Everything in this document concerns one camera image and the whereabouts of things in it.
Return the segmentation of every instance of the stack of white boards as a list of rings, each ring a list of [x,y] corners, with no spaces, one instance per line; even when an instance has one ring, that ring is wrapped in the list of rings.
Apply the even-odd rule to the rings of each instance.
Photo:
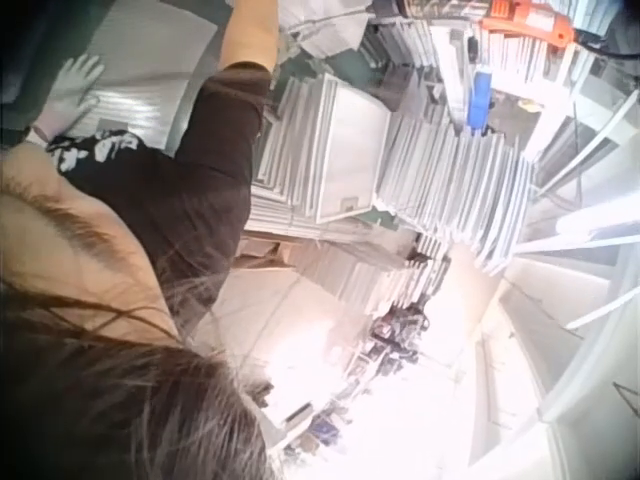
[[[252,193],[271,201],[260,204],[264,209],[275,206],[286,215],[271,218],[254,203],[251,219],[289,225],[292,217],[304,218],[306,224],[322,226],[368,212],[380,173],[389,110],[327,74],[290,79],[277,115],[261,139]]]
[[[419,283],[415,265],[367,242],[308,242],[289,261],[300,275],[367,315],[384,313],[381,305],[388,308],[403,296],[413,298],[407,291]]]
[[[429,67],[435,65],[436,59],[428,29],[427,22],[422,20],[382,23],[368,29],[361,50],[375,63],[388,57],[395,65]]]
[[[476,265],[495,274],[513,255],[532,181],[532,164],[502,134],[460,134],[439,113],[394,118],[379,208],[445,243],[466,243]]]
[[[251,215],[245,229],[345,243],[363,241],[372,231],[371,225],[354,218],[318,225],[312,219],[295,213],[290,205],[261,197],[255,187],[251,196]]]

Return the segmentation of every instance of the woman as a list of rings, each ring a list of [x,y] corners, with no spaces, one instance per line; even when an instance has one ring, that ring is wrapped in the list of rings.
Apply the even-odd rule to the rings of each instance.
[[[276,39],[275,1],[237,0],[221,74],[203,87],[195,109],[210,106],[212,98],[214,105],[224,102],[225,93],[240,110],[228,109],[230,115],[252,118],[243,113],[249,111],[255,118],[255,104],[243,109],[224,78],[235,71],[270,72]],[[72,115],[62,117],[54,112],[44,128],[68,127],[63,124]],[[191,134],[205,132],[202,118],[192,117]],[[249,123],[258,128],[259,122]],[[36,124],[30,141],[0,162],[2,478],[271,478],[258,422],[225,362],[184,348],[152,265],[157,259],[132,232],[140,230],[132,223],[136,217],[123,218],[117,205],[59,175],[44,147],[48,135],[61,132],[44,132],[43,126]],[[236,133],[247,139],[243,151],[250,149],[247,135]],[[211,183],[196,183],[196,197],[179,189],[193,186],[194,172],[217,185],[226,175],[229,191],[246,195],[248,186],[233,172],[248,167],[216,171],[219,164],[209,157],[224,146],[216,148],[191,155],[191,166],[180,170],[187,173],[167,188],[161,207],[170,216],[185,196],[192,195],[193,203],[207,200],[197,195]],[[146,202],[161,200],[149,192]],[[248,209],[248,199],[241,208]],[[223,211],[238,215],[232,205]],[[228,235],[222,255],[233,250],[239,232]]]
[[[237,2],[218,73],[200,89],[174,158],[122,130],[62,136],[99,101],[85,93],[109,68],[86,55],[64,65],[27,136],[71,185],[111,207],[139,240],[185,337],[217,299],[249,217],[253,143],[277,44],[276,0]]]

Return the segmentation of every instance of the white panel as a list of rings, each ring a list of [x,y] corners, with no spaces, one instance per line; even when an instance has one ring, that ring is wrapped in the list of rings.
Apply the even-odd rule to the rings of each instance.
[[[92,135],[104,118],[126,123],[149,146],[164,148],[187,83],[216,30],[160,2],[117,0],[87,47],[106,66],[93,88],[100,105],[70,134]]]

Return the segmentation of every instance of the bracelet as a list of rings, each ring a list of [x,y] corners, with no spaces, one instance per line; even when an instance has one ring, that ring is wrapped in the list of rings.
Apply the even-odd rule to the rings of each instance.
[[[33,130],[33,132],[38,135],[38,137],[40,137],[40,139],[49,144],[51,142],[51,140],[49,140],[49,137],[47,137],[47,135],[44,133],[44,131],[37,125],[31,125],[31,130]]]
[[[25,141],[29,142],[29,143],[33,143],[34,145],[38,145],[39,147],[42,148],[47,148],[47,146],[49,145],[49,142],[47,142],[45,140],[46,136],[44,134],[39,134],[35,128],[31,127],[29,128],[26,137],[24,138]]]

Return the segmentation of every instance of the wall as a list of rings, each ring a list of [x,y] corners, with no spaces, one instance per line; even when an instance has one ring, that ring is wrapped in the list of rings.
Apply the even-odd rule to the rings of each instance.
[[[475,256],[465,245],[449,252],[451,267],[440,291],[424,311],[431,328],[423,336],[422,350],[434,360],[452,365],[467,346],[493,297],[499,277],[489,277],[474,266]]]

